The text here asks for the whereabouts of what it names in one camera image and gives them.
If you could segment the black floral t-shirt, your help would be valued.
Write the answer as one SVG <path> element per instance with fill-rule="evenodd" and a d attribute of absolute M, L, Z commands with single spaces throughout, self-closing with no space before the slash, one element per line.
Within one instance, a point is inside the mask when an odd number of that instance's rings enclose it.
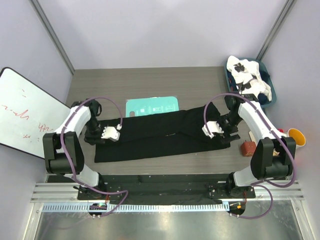
<path fill-rule="evenodd" d="M 95 146 L 95 163 L 132 161 L 217 151 L 231 146 L 220 136 L 210 138 L 202 130 L 203 114 L 209 121 L 221 114 L 210 104 L 189 110 L 179 110 L 145 116 L 126 117 L 122 121 L 117 141 L 106 140 Z"/>

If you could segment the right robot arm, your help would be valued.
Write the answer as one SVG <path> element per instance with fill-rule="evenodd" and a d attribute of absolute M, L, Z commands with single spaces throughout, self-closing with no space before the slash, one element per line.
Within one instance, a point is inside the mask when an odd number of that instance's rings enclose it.
<path fill-rule="evenodd" d="M 292 179 L 285 187 L 291 186 L 297 171 L 294 160 L 296 141 L 274 127 L 253 95 L 225 93 L 224 101 L 229 112 L 218 121 L 223 130 L 223 140 L 231 142 L 238 139 L 238 124 L 245 121 L 257 141 L 250 165 L 228 175 L 225 184 L 227 196 L 239 198 L 250 186 L 288 176 Z"/>

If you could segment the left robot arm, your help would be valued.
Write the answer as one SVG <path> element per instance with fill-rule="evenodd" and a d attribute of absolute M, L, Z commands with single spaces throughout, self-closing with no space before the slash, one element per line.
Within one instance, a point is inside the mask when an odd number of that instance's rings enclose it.
<path fill-rule="evenodd" d="M 107 188 L 102 175 L 85 164 L 79 136 L 86 128 L 85 141 L 91 145 L 103 142 L 103 127 L 97 119 L 101 113 L 102 106 L 94 99 L 76 101 L 63 123 L 42 138 L 47 172 L 72 179 L 81 185 L 81 191 L 97 200 L 106 195 Z"/>

